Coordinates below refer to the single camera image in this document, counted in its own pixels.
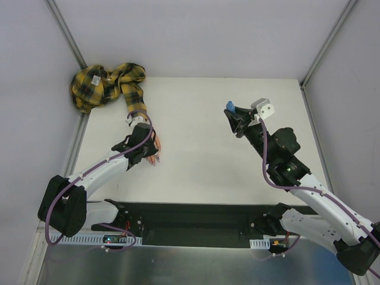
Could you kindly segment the right aluminium frame post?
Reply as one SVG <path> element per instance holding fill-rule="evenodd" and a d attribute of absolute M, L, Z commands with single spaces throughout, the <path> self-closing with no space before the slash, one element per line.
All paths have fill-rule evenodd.
<path fill-rule="evenodd" d="M 352 15 L 353 11 L 355 10 L 355 8 L 357 7 L 359 3 L 360 3 L 359 0 L 349 0 L 346 2 L 343 10 L 340 12 L 340 15 L 338 16 L 337 20 L 332 26 L 322 46 L 319 48 L 319 51 L 316 54 L 316 57 L 314 58 L 314 60 L 312 61 L 305 76 L 303 77 L 302 80 L 300 80 L 299 85 L 300 85 L 301 90 L 304 90 L 305 87 L 308 85 L 314 73 L 316 73 L 317 69 L 322 64 L 324 58 L 327 56 L 329 50 L 332 48 L 340 31 L 342 30 L 345 23 L 347 22 L 349 17 Z"/>

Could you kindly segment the aluminium frame post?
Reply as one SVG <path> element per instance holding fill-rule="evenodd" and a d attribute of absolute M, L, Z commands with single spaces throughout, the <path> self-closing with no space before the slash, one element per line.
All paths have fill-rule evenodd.
<path fill-rule="evenodd" d="M 314 73 L 316 73 L 317 69 L 322 64 L 324 58 L 327 56 L 329 50 L 332 48 L 340 31 L 342 30 L 345 23 L 347 22 L 349 17 L 352 15 L 353 11 L 355 10 L 355 8 L 357 7 L 359 3 L 360 3 L 359 0 L 349 0 L 346 2 L 343 10 L 340 12 L 340 15 L 338 16 L 337 20 L 332 26 L 322 46 L 319 48 L 319 51 L 316 54 L 316 57 L 314 58 L 314 60 L 312 61 L 305 76 L 303 77 L 302 80 L 300 80 L 299 85 L 300 85 L 301 90 L 304 90 L 305 87 L 308 85 Z"/>
<path fill-rule="evenodd" d="M 52 14 L 52 17 L 55 20 L 60 32 L 62 33 L 64 40 L 66 41 L 66 44 L 68 45 L 69 50 L 71 51 L 76 63 L 81 69 L 87 68 L 87 63 L 67 25 L 67 22 L 64 19 L 61 10 L 58 7 L 58 4 L 54 0 L 45 0 L 45 4 Z"/>

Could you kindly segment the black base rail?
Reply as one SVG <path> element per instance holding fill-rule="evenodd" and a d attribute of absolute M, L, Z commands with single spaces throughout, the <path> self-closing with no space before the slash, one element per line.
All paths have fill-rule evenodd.
<path fill-rule="evenodd" d="M 111 225 L 128 229 L 143 245 L 249 248 L 250 240 L 286 232 L 278 218 L 289 205 L 218 205 L 123 202 Z"/>

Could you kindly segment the blue nail polish bottle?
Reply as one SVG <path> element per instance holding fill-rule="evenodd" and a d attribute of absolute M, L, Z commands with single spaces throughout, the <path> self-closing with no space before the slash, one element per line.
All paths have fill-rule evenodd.
<path fill-rule="evenodd" d="M 227 109 L 229 112 L 232 112 L 232 113 L 235 113 L 235 112 L 236 112 L 235 105 L 233 104 L 232 101 L 228 101 L 228 102 L 227 102 L 227 104 L 226 104 L 226 109 Z"/>

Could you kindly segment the mannequin hand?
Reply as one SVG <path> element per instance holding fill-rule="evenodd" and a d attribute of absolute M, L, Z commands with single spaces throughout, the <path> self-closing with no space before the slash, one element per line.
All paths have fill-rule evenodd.
<path fill-rule="evenodd" d="M 160 162 L 160 152 L 162 150 L 160 139 L 157 136 L 155 131 L 153 131 L 152 140 L 154 143 L 154 147 L 156 148 L 157 151 L 152 156 L 146 157 L 145 160 L 149 162 L 150 165 L 155 166 L 157 163 Z"/>

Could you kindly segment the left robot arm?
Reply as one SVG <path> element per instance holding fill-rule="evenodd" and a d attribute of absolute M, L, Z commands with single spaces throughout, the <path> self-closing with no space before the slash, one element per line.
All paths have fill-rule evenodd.
<path fill-rule="evenodd" d="M 67 178 L 56 175 L 50 179 L 37 212 L 39 220 L 65 237 L 76 235 L 83 227 L 107 224 L 126 229 L 126 209 L 120 203 L 105 199 L 88 199 L 106 182 L 127 172 L 148 156 L 157 153 L 155 131 L 147 123 L 138 123 L 132 134 L 114 145 L 94 165 Z"/>

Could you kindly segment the yellow plaid shirt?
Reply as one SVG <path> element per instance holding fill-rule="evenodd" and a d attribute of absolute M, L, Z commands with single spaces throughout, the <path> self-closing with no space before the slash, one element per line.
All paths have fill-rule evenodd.
<path fill-rule="evenodd" d="M 123 96 L 131 117 L 146 118 L 147 107 L 140 87 L 144 80 L 145 68 L 135 63 L 123 63 L 111 71 L 92 65 L 74 75 L 69 90 L 80 112 L 90 113 Z"/>

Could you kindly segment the left aluminium frame post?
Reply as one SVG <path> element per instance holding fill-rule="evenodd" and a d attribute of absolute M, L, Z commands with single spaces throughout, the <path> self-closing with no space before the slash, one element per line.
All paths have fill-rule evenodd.
<path fill-rule="evenodd" d="M 61 10 L 58 7 L 58 4 L 54 0 L 45 0 L 45 4 L 52 14 L 52 17 L 55 20 L 60 32 L 62 33 L 64 40 L 66 41 L 66 44 L 68 45 L 69 50 L 71 51 L 76 63 L 81 69 L 87 68 L 87 63 L 67 25 L 67 22 L 64 19 Z"/>

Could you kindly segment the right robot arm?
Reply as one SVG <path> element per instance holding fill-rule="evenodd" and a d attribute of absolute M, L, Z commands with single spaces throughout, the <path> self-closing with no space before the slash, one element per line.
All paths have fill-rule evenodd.
<path fill-rule="evenodd" d="M 245 137 L 261 156 L 266 183 L 302 200 L 320 216 L 310 218 L 279 203 L 255 228 L 271 236 L 282 230 L 301 235 L 332 252 L 351 273 L 363 276 L 370 271 L 379 257 L 379 223 L 352 210 L 296 157 L 300 145 L 292 128 L 269 134 L 264 121 L 274 114 L 273 105 L 264 100 L 244 109 L 228 102 L 224 114 L 235 136 Z"/>

